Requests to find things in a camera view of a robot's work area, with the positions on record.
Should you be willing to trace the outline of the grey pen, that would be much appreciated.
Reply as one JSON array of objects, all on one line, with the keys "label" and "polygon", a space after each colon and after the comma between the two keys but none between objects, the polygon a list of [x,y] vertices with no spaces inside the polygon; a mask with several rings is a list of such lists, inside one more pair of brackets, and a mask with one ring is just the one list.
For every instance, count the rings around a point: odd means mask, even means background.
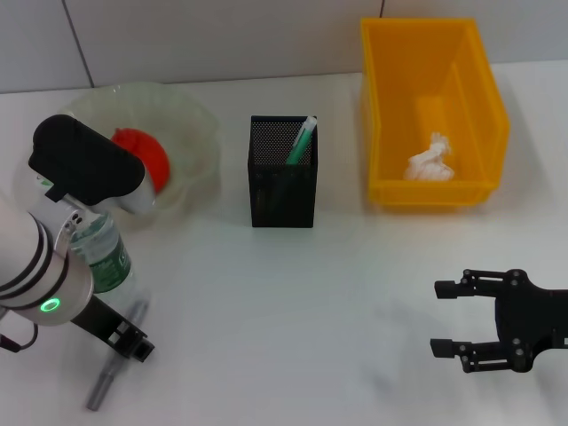
[{"label": "grey pen", "polygon": [[[144,321],[148,306],[148,299],[138,299],[131,306],[127,319],[134,325],[140,326]],[[115,377],[123,371],[126,365],[127,359],[124,356],[115,351],[112,351],[109,354],[105,365],[99,373],[98,380],[95,382],[86,401],[85,407],[88,410],[97,412],[100,409],[100,406],[102,405]]]}]

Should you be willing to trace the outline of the mint green pen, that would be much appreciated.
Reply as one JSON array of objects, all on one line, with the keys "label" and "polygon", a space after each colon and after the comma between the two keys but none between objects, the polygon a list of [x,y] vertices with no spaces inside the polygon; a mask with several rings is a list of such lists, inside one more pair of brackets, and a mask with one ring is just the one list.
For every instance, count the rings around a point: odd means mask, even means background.
[{"label": "mint green pen", "polygon": [[[306,117],[306,120],[298,131],[296,139],[285,161],[286,166],[296,166],[299,163],[312,139],[312,133],[317,126],[317,122],[317,118],[314,116]],[[289,181],[292,179],[293,177],[290,171],[284,174],[274,191],[270,204],[271,210],[276,210],[278,208],[280,201],[286,192],[286,188],[289,185]]]}]

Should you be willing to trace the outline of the white paper ball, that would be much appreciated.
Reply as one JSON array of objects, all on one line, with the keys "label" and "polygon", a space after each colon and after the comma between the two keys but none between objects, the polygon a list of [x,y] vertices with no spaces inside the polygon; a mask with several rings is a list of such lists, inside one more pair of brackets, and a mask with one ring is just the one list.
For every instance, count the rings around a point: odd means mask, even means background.
[{"label": "white paper ball", "polygon": [[449,139],[439,132],[430,135],[430,147],[408,159],[404,178],[413,181],[444,182],[454,177],[454,170],[444,163],[452,152]]}]

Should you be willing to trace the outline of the yellow plastic bin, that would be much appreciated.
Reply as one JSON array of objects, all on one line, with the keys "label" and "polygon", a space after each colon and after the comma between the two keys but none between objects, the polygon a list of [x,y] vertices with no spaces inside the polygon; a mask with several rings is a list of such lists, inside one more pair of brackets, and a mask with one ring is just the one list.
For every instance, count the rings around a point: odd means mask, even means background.
[{"label": "yellow plastic bin", "polygon": [[[509,118],[473,19],[364,18],[360,23],[367,198],[391,209],[455,209],[501,182]],[[412,180],[409,160],[447,138],[454,176]]]}]

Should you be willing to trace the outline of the clear green-label water bottle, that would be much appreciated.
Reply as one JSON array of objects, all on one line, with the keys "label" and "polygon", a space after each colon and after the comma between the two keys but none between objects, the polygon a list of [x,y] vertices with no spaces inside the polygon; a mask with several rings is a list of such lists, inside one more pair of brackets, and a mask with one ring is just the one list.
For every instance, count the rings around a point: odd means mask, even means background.
[{"label": "clear green-label water bottle", "polygon": [[131,276],[130,256],[110,214],[93,212],[69,195],[51,200],[53,183],[39,174],[35,184],[42,196],[34,211],[50,231],[56,250],[72,251],[90,267],[94,292],[106,293],[127,280]]}]

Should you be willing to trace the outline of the black mesh pen holder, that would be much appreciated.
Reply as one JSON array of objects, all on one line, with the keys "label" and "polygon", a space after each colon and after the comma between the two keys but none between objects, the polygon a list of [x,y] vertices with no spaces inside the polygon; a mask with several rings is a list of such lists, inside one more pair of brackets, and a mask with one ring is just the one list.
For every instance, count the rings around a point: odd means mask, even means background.
[{"label": "black mesh pen holder", "polygon": [[303,155],[287,158],[305,116],[253,115],[250,118],[248,187],[254,227],[312,228],[319,153],[313,130]]}]

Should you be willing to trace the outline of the pale green glass fruit plate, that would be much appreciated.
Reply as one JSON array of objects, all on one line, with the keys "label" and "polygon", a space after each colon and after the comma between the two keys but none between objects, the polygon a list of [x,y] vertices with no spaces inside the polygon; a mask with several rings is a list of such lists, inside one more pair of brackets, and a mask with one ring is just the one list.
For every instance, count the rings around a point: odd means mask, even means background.
[{"label": "pale green glass fruit plate", "polygon": [[59,111],[108,138],[117,129],[142,130],[165,149],[169,183],[144,216],[113,209],[122,230],[184,222],[219,195],[219,123],[188,92],[161,83],[116,84],[93,89]]}]

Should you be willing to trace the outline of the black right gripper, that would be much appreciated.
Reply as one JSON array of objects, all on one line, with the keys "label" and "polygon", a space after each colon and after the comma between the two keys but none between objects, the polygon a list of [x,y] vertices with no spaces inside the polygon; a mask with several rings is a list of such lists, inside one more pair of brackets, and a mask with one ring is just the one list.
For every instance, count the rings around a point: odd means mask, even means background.
[{"label": "black right gripper", "polygon": [[544,351],[568,351],[568,289],[534,285],[523,270],[489,272],[466,269],[458,281],[437,280],[438,299],[496,297],[500,341],[472,343],[430,339],[437,359],[457,358],[464,373],[511,370],[526,373]]}]

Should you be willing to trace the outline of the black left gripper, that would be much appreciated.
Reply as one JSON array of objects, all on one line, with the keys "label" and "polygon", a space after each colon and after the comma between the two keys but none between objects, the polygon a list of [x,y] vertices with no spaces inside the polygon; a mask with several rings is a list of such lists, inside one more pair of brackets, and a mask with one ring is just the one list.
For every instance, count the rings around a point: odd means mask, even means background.
[{"label": "black left gripper", "polygon": [[71,322],[126,359],[145,362],[154,351],[145,333],[96,296]]}]

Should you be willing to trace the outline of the red-orange fruit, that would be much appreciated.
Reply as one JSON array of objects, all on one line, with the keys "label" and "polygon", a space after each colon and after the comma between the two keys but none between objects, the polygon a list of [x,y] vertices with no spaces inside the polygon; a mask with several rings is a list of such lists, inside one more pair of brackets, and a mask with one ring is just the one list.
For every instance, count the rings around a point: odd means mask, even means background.
[{"label": "red-orange fruit", "polygon": [[115,130],[111,141],[144,163],[154,184],[154,191],[160,193],[170,180],[170,161],[158,140],[142,130],[122,128]]}]

